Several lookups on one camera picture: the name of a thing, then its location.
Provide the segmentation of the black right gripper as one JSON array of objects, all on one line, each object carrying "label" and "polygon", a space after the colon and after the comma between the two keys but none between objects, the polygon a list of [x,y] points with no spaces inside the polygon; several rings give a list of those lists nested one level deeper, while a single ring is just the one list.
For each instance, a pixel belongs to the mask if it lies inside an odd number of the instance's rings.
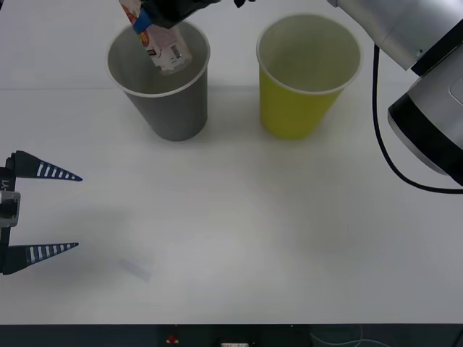
[{"label": "black right gripper", "polygon": [[143,33],[152,24],[171,28],[196,11],[216,3],[218,1],[214,0],[143,0],[132,27],[137,34]]}]

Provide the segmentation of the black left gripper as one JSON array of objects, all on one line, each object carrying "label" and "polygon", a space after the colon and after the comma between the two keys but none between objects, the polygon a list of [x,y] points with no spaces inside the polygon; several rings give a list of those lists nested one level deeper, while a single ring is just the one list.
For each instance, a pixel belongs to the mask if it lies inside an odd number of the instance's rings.
[{"label": "black left gripper", "polygon": [[35,244],[8,246],[11,227],[17,225],[16,177],[83,181],[75,173],[41,160],[24,151],[12,153],[1,167],[1,274],[11,275],[74,249],[79,244]]}]

